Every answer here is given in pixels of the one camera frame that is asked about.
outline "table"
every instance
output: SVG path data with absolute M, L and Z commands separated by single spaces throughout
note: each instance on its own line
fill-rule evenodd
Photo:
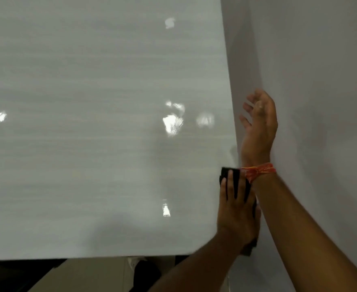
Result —
M 191 253 L 233 165 L 220 0 L 0 0 L 0 260 Z

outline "forearm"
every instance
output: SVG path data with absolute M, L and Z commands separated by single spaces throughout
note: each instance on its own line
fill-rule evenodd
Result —
M 163 276 L 150 292 L 219 292 L 240 245 L 227 233 L 218 233 L 205 246 Z
M 259 176 L 253 189 L 297 291 L 357 291 L 357 268 L 276 174 Z

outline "hand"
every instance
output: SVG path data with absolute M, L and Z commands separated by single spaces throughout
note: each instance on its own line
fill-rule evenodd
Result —
M 246 203 L 245 198 L 245 173 L 242 170 L 238 182 L 238 195 L 234 198 L 233 172 L 228 172 L 228 179 L 223 178 L 220 184 L 219 211 L 217 232 L 230 236 L 239 244 L 241 250 L 246 244 L 258 237 L 261 222 L 261 210 L 255 210 L 253 218 L 253 204 L 255 194 L 250 191 Z
M 244 167 L 251 167 L 270 162 L 270 149 L 276 137 L 278 124 L 275 103 L 265 91 L 256 89 L 247 100 L 253 103 L 254 107 L 245 102 L 243 108 L 252 117 L 253 123 L 250 124 L 247 118 L 239 115 L 246 131 L 241 158 Z

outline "foot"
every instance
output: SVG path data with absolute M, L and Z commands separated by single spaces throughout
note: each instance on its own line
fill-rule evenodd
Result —
M 146 261 L 146 258 L 143 256 L 138 256 L 138 257 L 127 257 L 127 261 L 130 265 L 131 270 L 134 272 L 135 267 L 137 266 L 138 262 L 144 260 Z

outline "bracelet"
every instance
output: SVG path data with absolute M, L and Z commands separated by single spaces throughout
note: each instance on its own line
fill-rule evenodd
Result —
M 252 183 L 261 174 L 275 173 L 276 169 L 273 167 L 272 163 L 265 163 L 256 167 L 243 167 L 246 173 L 246 179 Z

